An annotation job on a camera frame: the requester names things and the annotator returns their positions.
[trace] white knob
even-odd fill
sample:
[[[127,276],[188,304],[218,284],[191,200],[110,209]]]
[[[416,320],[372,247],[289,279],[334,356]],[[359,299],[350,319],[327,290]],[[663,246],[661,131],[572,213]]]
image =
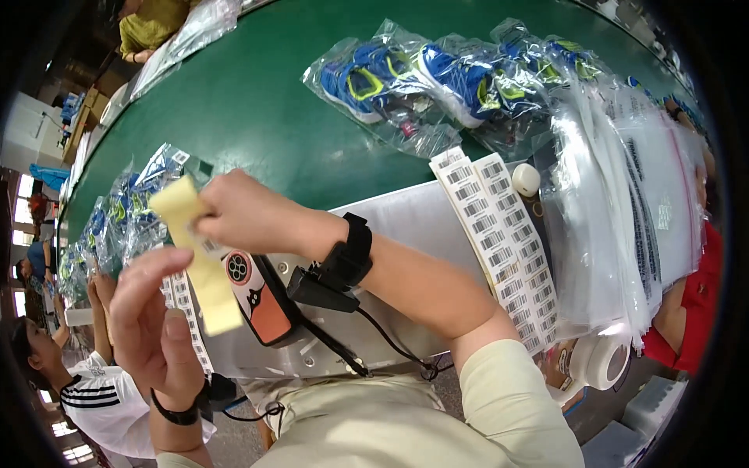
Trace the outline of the white knob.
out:
[[[540,185],[541,175],[530,164],[523,162],[512,172],[512,187],[523,197],[533,197]]]

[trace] black bracelet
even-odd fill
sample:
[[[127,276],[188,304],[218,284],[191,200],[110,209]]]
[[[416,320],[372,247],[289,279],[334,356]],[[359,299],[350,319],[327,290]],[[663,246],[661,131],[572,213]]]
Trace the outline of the black bracelet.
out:
[[[205,381],[203,388],[205,388],[205,385],[208,385],[208,380]],[[195,424],[198,421],[198,417],[200,417],[200,411],[198,410],[198,397],[201,394],[202,391],[195,396],[195,400],[192,401],[192,406],[185,411],[170,411],[161,406],[161,403],[156,399],[154,389],[151,389],[151,400],[153,400],[154,406],[159,410],[161,416],[164,416],[164,419],[167,421],[178,426],[191,426]]]

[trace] blue shirt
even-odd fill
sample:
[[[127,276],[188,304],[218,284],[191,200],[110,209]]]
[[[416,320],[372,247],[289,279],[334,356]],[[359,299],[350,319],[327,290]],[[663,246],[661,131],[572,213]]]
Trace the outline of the blue shirt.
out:
[[[32,242],[31,245],[28,246],[28,250],[26,251],[26,257],[28,258],[28,261],[31,262],[31,274],[42,281],[44,280],[44,271],[46,270],[43,245],[44,242]],[[52,271],[52,273],[55,273],[55,271],[57,270],[55,262],[55,248],[52,246],[49,247],[49,261],[49,269],[50,271]]]

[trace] wristwatch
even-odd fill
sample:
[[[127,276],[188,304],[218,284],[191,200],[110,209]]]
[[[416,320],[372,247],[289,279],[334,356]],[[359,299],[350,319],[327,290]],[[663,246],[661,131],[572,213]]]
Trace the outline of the wristwatch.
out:
[[[171,411],[161,406],[161,403],[156,399],[156,393],[154,389],[151,389],[151,400],[154,402],[154,406],[159,411],[164,419],[178,426],[191,426],[198,421],[200,417],[200,410],[198,409],[198,399],[206,398],[210,384],[208,379],[203,383],[203,389],[195,396],[195,400],[192,402],[192,406],[187,408],[185,411]]]

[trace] yellow shirt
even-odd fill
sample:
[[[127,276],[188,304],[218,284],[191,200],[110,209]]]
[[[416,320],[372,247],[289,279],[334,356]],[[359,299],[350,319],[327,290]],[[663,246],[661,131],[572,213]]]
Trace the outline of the yellow shirt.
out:
[[[280,398],[281,436],[253,468],[583,467],[580,446],[521,343],[500,340],[476,351],[460,386],[465,423],[433,408],[429,383],[405,376],[288,394]],[[179,454],[156,460],[159,468],[200,468]]]
[[[191,4],[188,0],[143,0],[138,13],[120,21],[122,56],[156,50],[182,27]]]

